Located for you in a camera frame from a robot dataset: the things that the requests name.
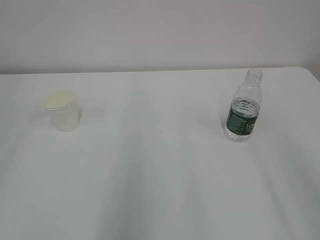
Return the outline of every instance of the cup rim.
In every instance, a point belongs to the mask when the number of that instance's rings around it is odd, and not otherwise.
[[[71,101],[69,101],[68,103],[66,104],[63,104],[63,105],[59,105],[59,106],[55,106],[55,107],[48,107],[45,105],[45,99],[48,98],[49,96],[52,96],[58,92],[61,92],[61,91],[67,91],[71,94],[73,94],[73,98]],[[68,107],[69,105],[73,104],[77,99],[77,95],[76,95],[76,92],[74,90],[70,90],[70,89],[56,89],[56,90],[53,90],[51,92],[49,92],[42,100],[42,107],[45,108],[46,110],[59,110],[59,109],[64,109],[66,107]]]

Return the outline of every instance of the water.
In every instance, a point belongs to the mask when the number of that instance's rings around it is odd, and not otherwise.
[[[231,103],[231,108],[235,114],[243,118],[255,118],[259,115],[260,105],[251,99],[237,97]],[[230,131],[227,126],[224,128],[225,136],[235,142],[243,143],[251,137],[249,135],[238,135]]]

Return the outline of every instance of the white cup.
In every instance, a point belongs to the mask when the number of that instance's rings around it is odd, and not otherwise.
[[[49,93],[42,106],[49,112],[51,124],[61,132],[71,132],[79,125],[77,95],[68,89]]]

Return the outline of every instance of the plastic water bottle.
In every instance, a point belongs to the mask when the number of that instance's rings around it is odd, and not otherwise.
[[[263,73],[259,69],[250,69],[233,96],[224,135],[235,142],[248,140],[254,129],[262,101]]]

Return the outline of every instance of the white table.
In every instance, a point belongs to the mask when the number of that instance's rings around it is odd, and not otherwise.
[[[247,69],[0,75],[1,240],[319,240],[320,83],[265,68],[253,136],[222,131]],[[41,109],[78,94],[78,129]]]

